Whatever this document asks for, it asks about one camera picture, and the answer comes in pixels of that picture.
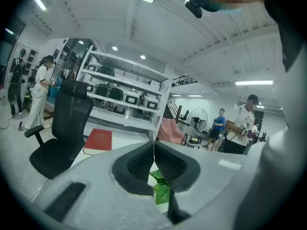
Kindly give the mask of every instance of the white desk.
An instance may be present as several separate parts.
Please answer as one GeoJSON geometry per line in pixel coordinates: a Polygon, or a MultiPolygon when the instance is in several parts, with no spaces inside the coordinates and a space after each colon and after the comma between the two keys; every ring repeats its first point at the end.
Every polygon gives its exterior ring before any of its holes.
{"type": "MultiPolygon", "coordinates": [[[[112,131],[112,150],[121,148],[124,146],[149,141],[149,138],[144,133],[137,133],[137,132],[131,132],[116,128],[110,128],[106,126],[101,126],[93,123],[86,123],[85,129],[84,129],[84,135],[89,136],[93,128],[99,128],[104,130],[110,130],[112,131]]],[[[87,159],[91,157],[92,155],[85,154],[83,152],[83,149],[79,152],[78,156],[75,158],[74,162],[72,163],[71,167],[75,166],[77,163],[81,162],[84,159],[87,159]]]]}

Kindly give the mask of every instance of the ceiling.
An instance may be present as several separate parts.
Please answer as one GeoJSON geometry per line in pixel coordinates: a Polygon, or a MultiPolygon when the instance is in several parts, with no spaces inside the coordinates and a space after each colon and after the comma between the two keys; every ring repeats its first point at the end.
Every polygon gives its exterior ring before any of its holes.
{"type": "Polygon", "coordinates": [[[18,14],[50,38],[90,38],[100,41],[105,51],[116,44],[141,52],[174,65],[217,94],[243,98],[255,93],[274,100],[274,86],[246,89],[234,82],[278,83],[285,75],[278,26],[263,4],[231,14],[203,11],[197,19],[185,0],[42,1],[46,11],[26,0],[18,14]]]}

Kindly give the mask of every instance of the green leaf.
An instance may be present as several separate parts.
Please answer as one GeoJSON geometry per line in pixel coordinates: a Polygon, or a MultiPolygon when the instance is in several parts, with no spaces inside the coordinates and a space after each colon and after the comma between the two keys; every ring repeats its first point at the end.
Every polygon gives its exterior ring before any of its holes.
{"type": "Polygon", "coordinates": [[[149,172],[149,174],[154,178],[163,179],[163,176],[161,175],[161,172],[159,170],[149,172]]]}
{"type": "Polygon", "coordinates": [[[161,185],[156,190],[155,204],[160,205],[169,201],[169,187],[161,185]]]}
{"type": "Polygon", "coordinates": [[[159,182],[158,184],[156,184],[153,188],[153,192],[156,194],[157,193],[157,191],[159,190],[159,188],[161,187],[161,186],[163,186],[163,185],[165,185],[165,183],[163,183],[163,182],[159,182]]]}

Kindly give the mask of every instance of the gray plastic part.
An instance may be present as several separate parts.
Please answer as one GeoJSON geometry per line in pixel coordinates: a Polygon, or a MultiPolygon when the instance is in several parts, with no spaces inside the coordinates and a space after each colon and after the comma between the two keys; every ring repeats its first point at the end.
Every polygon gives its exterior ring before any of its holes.
{"type": "Polygon", "coordinates": [[[76,229],[151,230],[170,227],[152,196],[126,192],[114,179],[111,168],[120,156],[146,142],[97,154],[56,177],[42,189],[34,204],[45,210],[71,182],[86,188],[72,206],[63,224],[76,229]]]}

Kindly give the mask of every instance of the chair armrest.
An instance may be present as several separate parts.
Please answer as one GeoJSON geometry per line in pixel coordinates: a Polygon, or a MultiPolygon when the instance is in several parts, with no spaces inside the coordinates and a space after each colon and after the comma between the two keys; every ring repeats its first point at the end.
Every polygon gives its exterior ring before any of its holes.
{"type": "Polygon", "coordinates": [[[35,135],[37,133],[39,133],[40,131],[42,131],[44,129],[44,127],[42,125],[39,125],[39,126],[35,126],[27,131],[25,131],[24,133],[24,136],[29,138],[31,137],[32,135],[35,135]]]}

